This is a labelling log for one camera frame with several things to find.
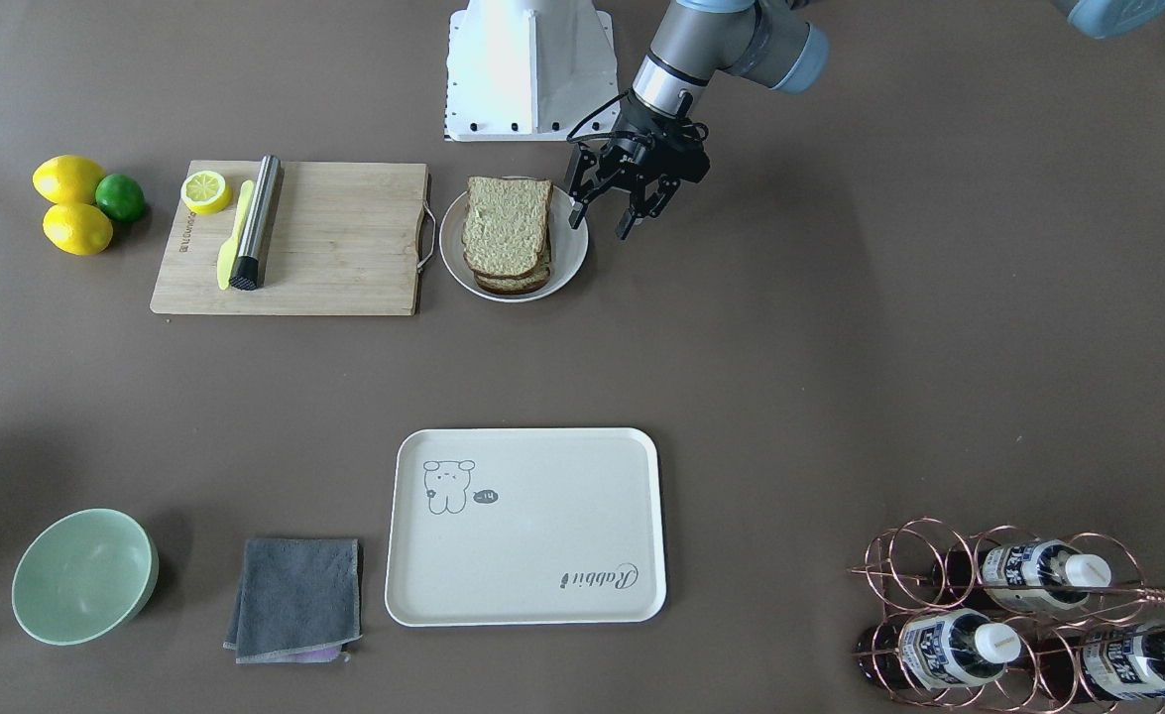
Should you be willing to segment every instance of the yellow knife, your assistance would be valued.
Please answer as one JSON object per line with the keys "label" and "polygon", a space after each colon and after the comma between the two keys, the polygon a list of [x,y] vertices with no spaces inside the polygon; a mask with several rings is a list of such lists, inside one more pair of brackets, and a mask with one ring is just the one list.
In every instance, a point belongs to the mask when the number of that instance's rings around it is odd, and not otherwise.
{"label": "yellow knife", "polygon": [[245,181],[238,186],[238,206],[234,208],[234,229],[230,232],[230,238],[225,243],[220,243],[220,253],[217,254],[217,284],[220,290],[230,289],[230,273],[234,269],[234,257],[238,256],[238,239],[243,235],[243,222],[247,220],[247,206],[252,203],[252,193],[256,190],[256,182]]}

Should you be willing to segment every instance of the lime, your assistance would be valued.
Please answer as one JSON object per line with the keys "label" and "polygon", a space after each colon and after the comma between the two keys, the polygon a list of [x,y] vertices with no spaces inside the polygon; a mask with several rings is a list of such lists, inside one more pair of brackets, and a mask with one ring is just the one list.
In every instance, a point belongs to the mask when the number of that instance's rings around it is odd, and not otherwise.
{"label": "lime", "polygon": [[146,213],[146,196],[142,186],[132,177],[111,175],[98,183],[97,207],[112,221],[133,222]]}
{"label": "lime", "polygon": [[30,184],[55,204],[92,204],[97,183],[105,176],[92,158],[65,154],[41,163],[30,175]]}
{"label": "lime", "polygon": [[230,206],[230,186],[216,171],[197,171],[182,184],[182,200],[200,217],[216,213]]}
{"label": "lime", "polygon": [[92,256],[106,249],[115,227],[97,206],[55,204],[43,215],[43,234],[66,253]]}

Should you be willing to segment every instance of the whole yellow lemon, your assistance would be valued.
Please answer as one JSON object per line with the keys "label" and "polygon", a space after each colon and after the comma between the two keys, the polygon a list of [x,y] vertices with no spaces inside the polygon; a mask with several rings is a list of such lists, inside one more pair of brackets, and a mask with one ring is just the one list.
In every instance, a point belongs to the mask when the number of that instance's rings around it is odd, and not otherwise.
{"label": "whole yellow lemon", "polygon": [[106,249],[115,226],[97,206],[55,204],[43,215],[43,234],[66,253],[92,256]]}
{"label": "whole yellow lemon", "polygon": [[97,183],[106,177],[106,171],[92,158],[64,154],[41,163],[30,184],[55,204],[92,204]]}

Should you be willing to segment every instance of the bread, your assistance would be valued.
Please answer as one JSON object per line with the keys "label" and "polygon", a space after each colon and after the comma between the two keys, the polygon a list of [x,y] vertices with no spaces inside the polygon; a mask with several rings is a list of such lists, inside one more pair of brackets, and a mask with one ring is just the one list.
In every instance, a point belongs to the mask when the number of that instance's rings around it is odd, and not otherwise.
{"label": "bread", "polygon": [[469,177],[463,259],[479,277],[528,278],[546,247],[551,182]]}
{"label": "bread", "polygon": [[545,285],[548,278],[551,277],[551,241],[546,241],[543,254],[537,259],[537,266],[523,278],[487,278],[478,275],[478,273],[475,277],[476,284],[481,285],[481,289],[487,292],[496,295],[524,295],[534,292],[534,290]]}

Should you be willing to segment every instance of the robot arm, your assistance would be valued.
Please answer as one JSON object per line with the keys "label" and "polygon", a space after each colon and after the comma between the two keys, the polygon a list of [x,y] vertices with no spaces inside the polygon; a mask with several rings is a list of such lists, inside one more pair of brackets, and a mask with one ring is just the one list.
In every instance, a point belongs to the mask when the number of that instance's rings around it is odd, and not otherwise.
{"label": "robot arm", "polygon": [[[565,185],[577,227],[592,200],[623,190],[630,204],[617,224],[626,239],[643,218],[658,217],[682,182],[709,170],[705,126],[690,114],[715,71],[796,94],[814,84],[828,40],[796,10],[818,0],[673,0],[627,93],[595,109],[570,133],[573,157]],[[1090,37],[1124,35],[1165,12],[1165,0],[1050,0]],[[614,101],[613,130],[577,136]],[[603,140],[594,150],[586,141]]]}

